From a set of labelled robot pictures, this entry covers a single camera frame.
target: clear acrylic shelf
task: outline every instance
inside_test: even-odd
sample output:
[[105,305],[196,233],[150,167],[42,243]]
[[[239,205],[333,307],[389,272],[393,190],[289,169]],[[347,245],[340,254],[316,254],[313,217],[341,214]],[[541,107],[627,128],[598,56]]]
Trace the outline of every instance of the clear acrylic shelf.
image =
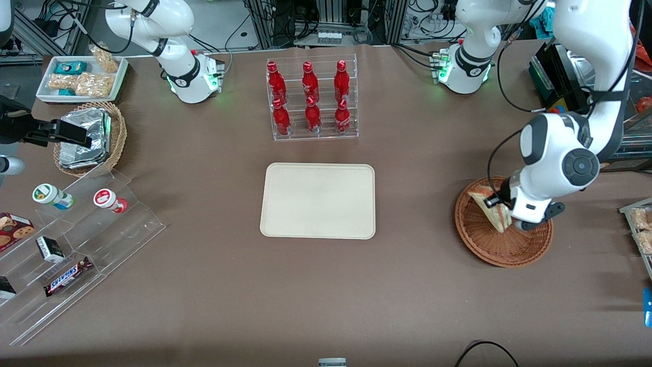
[[[96,167],[64,189],[75,198],[70,209],[41,206],[37,214],[45,227],[0,253],[0,275],[16,291],[10,300],[0,299],[0,335],[11,345],[27,343],[165,229],[152,210],[138,201],[127,186],[129,181],[115,170]],[[105,187],[127,200],[125,212],[116,214],[93,204],[93,195]],[[39,236],[56,240],[66,258],[57,264],[44,261],[36,245]],[[94,266],[46,297],[43,287],[84,257]]]
[[[349,132],[346,135],[339,135],[335,130],[335,111],[337,102],[335,101],[335,72],[337,71],[337,61],[346,61],[346,70],[349,73],[349,101],[348,108],[350,117]],[[288,103],[285,106],[289,113],[290,124],[292,125],[292,134],[283,136],[276,130],[274,123],[274,106],[272,102],[272,90],[269,85],[269,72],[266,74],[267,98],[269,102],[269,117],[272,123],[272,135],[275,141],[294,141],[294,140],[316,140],[324,138],[357,138],[360,134],[360,121],[358,117],[358,63],[356,54],[332,55],[332,56],[306,56],[306,57],[281,57],[278,59],[268,59],[267,62],[274,61],[278,71],[283,76],[288,90]],[[319,106],[321,112],[321,131],[313,134],[308,130],[306,121],[306,96],[303,92],[303,63],[310,61],[312,69],[319,82]]]

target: wicker basket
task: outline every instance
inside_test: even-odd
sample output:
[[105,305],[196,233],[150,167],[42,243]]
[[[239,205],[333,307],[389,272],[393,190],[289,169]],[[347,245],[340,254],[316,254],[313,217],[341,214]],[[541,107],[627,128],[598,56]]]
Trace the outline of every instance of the wicker basket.
[[[494,176],[494,186],[500,187],[505,177]],[[480,259],[503,268],[525,266],[539,260],[552,242],[552,220],[530,231],[513,225],[499,233],[468,192],[477,185],[489,186],[486,178],[468,185],[455,204],[455,226],[464,244]]]
[[[115,167],[115,165],[118,163],[118,160],[120,160],[120,156],[122,155],[122,151],[125,147],[125,141],[126,141],[125,119],[122,117],[120,110],[113,103],[110,102],[85,103],[75,108],[75,111],[84,110],[86,108],[93,108],[93,107],[103,108],[111,116],[111,152],[109,153],[109,157],[104,162],[104,165],[107,166],[109,169],[111,169]],[[88,171],[95,168],[95,166],[92,166],[92,167],[83,167],[83,168],[75,168],[72,170],[67,170],[59,164],[60,154],[61,154],[61,144],[56,143],[54,144],[54,164],[56,164],[59,170],[63,173],[75,177],[82,177]]]

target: red bottle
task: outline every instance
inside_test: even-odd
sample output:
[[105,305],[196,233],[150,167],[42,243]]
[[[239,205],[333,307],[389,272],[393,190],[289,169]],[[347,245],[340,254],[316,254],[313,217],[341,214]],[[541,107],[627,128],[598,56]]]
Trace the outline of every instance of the red bottle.
[[288,110],[283,107],[283,102],[280,98],[274,98],[274,122],[276,123],[276,130],[283,136],[292,134],[292,126],[289,124]]
[[274,98],[279,98],[282,104],[288,102],[288,89],[285,87],[285,80],[274,61],[267,63],[267,70],[269,71],[269,86],[272,87],[272,95]]
[[342,99],[340,103],[338,103],[337,110],[335,111],[335,129],[338,134],[346,134],[349,131],[349,119],[351,114],[346,106],[346,100]]
[[335,73],[335,101],[349,99],[349,73],[346,72],[346,61],[337,62],[337,73]]
[[312,63],[306,61],[303,63],[303,91],[306,93],[306,98],[314,97],[315,103],[319,103],[319,84],[317,83],[317,76],[312,71]]
[[315,102],[315,97],[310,96],[306,99],[306,120],[308,121],[308,130],[313,134],[319,134],[321,131],[321,112]]

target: white tray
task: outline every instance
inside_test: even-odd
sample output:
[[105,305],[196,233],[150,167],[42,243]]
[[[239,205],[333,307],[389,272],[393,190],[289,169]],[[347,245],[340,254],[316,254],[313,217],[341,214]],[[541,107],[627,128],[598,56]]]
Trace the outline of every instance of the white tray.
[[54,70],[59,63],[65,63],[70,61],[86,61],[87,72],[93,73],[104,73],[100,64],[97,63],[94,56],[55,56],[50,60],[50,64],[45,71],[45,75],[41,80],[40,85],[37,90],[37,98],[43,102],[47,103],[87,103],[87,102],[111,102],[114,101],[118,96],[118,91],[120,91],[120,86],[122,85],[123,79],[125,79],[126,69],[129,65],[129,61],[125,57],[114,56],[115,61],[118,62],[118,71],[115,73],[115,82],[111,88],[111,93],[107,98],[97,98],[89,97],[86,95],[59,95],[58,89],[48,88],[48,80],[50,80],[50,75],[54,73]]
[[370,165],[272,163],[260,231],[268,237],[368,240],[376,233]]

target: brown tablecloth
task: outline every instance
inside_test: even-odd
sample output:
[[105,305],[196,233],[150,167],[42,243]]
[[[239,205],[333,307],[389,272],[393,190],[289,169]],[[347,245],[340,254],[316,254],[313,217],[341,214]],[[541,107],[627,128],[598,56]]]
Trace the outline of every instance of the brown tablecloth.
[[[540,104],[527,62],[540,44],[517,42],[501,66],[507,93],[531,108]],[[274,142],[266,59],[348,52],[359,60],[360,139]],[[603,174],[563,198],[551,250],[526,268],[485,264],[458,238],[457,195],[530,117],[503,100],[495,70],[475,94],[456,95],[390,47],[236,54],[225,91],[189,105],[153,58],[130,63],[117,169],[169,227],[26,346],[0,346],[0,365],[305,367],[346,357],[352,367],[452,366],[476,339],[502,343],[523,366],[650,365],[649,280],[617,211],[652,195],[649,177]],[[37,102],[33,113],[71,109]],[[73,178],[55,168],[51,148],[23,145],[18,155],[28,169],[7,178],[1,209],[34,217],[32,188]],[[273,162],[372,165],[375,237],[264,237]],[[494,172],[522,165],[514,139]],[[491,346],[464,363],[510,365]]]

